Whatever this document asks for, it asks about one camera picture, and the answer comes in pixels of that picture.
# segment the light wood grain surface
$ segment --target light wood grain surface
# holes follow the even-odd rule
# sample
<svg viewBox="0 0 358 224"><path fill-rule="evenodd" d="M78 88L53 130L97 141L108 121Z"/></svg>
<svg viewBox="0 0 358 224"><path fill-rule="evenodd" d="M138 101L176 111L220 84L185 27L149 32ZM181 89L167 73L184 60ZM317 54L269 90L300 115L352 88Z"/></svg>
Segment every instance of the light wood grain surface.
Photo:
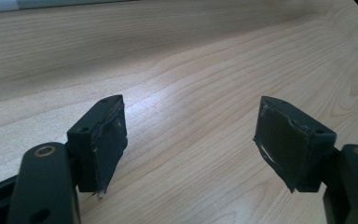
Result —
<svg viewBox="0 0 358 224"><path fill-rule="evenodd" d="M123 94L129 146L83 223L325 223L252 141L261 95L358 144L352 0L175 0L0 13L0 181Z"/></svg>

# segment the black bracket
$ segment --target black bracket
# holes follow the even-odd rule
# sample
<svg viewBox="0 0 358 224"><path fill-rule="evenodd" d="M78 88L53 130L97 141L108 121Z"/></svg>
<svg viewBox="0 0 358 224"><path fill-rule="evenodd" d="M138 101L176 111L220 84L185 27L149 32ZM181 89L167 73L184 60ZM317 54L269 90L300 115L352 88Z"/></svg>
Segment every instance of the black bracket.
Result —
<svg viewBox="0 0 358 224"><path fill-rule="evenodd" d="M289 103L263 96L255 143L292 192L327 186L328 223L358 223L358 145L334 148L336 133Z"/></svg>
<svg viewBox="0 0 358 224"><path fill-rule="evenodd" d="M75 187L106 193L128 143L122 96L99 101L67 135L28 150L19 174L0 182L0 223L80 223Z"/></svg>

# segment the table surface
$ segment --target table surface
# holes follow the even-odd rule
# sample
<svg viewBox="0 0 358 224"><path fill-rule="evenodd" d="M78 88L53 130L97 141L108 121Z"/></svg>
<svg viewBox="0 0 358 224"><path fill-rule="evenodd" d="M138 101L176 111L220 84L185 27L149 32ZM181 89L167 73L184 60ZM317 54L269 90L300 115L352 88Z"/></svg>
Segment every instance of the table surface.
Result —
<svg viewBox="0 0 358 224"><path fill-rule="evenodd" d="M129 145L83 223L325 223L252 138L260 97L358 144L352 0L137 1L0 13L0 181L22 154L123 94Z"/></svg>

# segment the wooden table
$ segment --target wooden table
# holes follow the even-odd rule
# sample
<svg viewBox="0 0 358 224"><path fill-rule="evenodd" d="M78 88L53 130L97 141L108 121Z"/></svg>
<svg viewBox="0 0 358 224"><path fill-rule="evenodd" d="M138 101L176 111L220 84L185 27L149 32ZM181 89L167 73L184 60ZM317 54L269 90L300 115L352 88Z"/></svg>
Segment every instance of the wooden table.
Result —
<svg viewBox="0 0 358 224"><path fill-rule="evenodd" d="M358 144L352 0L175 0L0 13L0 181L123 94L129 146L83 223L325 223L252 141L261 95Z"/></svg>

